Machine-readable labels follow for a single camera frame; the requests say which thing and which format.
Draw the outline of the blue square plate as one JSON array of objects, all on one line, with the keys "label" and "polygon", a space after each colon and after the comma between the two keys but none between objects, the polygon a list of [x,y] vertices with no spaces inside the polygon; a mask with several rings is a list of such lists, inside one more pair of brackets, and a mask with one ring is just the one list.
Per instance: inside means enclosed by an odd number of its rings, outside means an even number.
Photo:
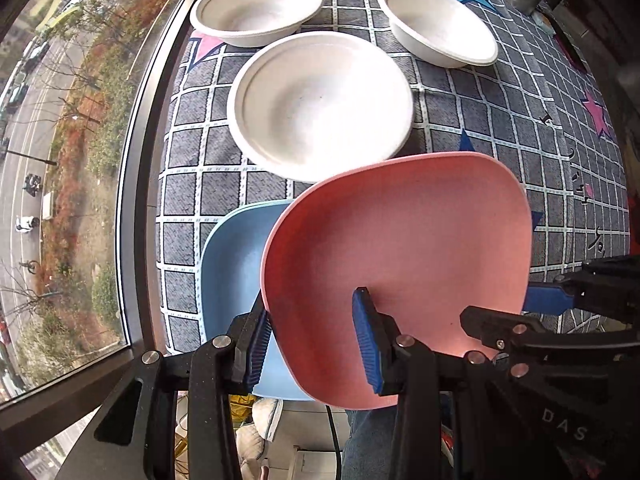
[{"label": "blue square plate", "polygon": [[[250,313],[260,295],[260,266],[269,234],[290,202],[256,203],[235,209],[209,233],[201,255],[201,303],[208,340],[228,333],[234,320]],[[266,330],[259,379],[252,393],[262,398],[310,399],[288,370],[273,330]]]}]

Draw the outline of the large white bowl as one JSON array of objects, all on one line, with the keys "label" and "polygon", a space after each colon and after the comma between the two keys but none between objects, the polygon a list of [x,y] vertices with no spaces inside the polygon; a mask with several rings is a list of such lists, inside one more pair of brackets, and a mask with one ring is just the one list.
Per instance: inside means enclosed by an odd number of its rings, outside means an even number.
[{"label": "large white bowl", "polygon": [[378,0],[395,39],[441,68],[489,66],[498,44],[487,25],[457,0]]}]

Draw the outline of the small yellow sponge packet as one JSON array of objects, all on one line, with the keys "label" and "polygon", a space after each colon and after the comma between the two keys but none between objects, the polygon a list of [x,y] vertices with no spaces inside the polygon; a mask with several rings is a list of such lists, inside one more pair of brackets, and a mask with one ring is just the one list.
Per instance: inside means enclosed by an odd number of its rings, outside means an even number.
[{"label": "small yellow sponge packet", "polygon": [[555,31],[551,22],[544,16],[544,14],[538,11],[534,11],[530,17],[532,18],[533,22],[548,36],[553,37],[555,35]]}]

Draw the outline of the black flat case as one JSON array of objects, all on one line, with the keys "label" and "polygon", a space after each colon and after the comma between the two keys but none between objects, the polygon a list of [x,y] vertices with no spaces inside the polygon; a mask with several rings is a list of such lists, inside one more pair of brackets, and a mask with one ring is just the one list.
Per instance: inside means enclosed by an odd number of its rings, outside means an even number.
[{"label": "black flat case", "polygon": [[588,63],[584,60],[582,52],[580,52],[576,46],[570,28],[551,12],[546,13],[546,18],[548,18],[554,30],[556,45],[566,56],[570,65],[573,66],[575,70],[578,70],[579,73],[587,75],[589,73]]}]

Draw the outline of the pink square plate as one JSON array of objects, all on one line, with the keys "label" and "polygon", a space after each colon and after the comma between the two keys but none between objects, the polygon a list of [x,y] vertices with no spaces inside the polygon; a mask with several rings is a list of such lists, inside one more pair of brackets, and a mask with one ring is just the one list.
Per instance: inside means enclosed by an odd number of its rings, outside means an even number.
[{"label": "pink square plate", "polygon": [[461,312],[517,314],[532,260],[524,188],[502,162],[457,151],[394,158],[313,185],[283,211],[260,288],[284,362],[314,400],[348,410],[393,404],[369,385],[352,294],[428,348],[478,348]]}]

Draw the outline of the blue jeans leg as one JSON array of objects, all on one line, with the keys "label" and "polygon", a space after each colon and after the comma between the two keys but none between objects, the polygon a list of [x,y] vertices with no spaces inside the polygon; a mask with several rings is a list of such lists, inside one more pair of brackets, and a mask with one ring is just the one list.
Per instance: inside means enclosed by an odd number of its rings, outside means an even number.
[{"label": "blue jeans leg", "polygon": [[387,480],[392,461],[397,408],[345,411],[349,437],[344,445],[342,478]]}]

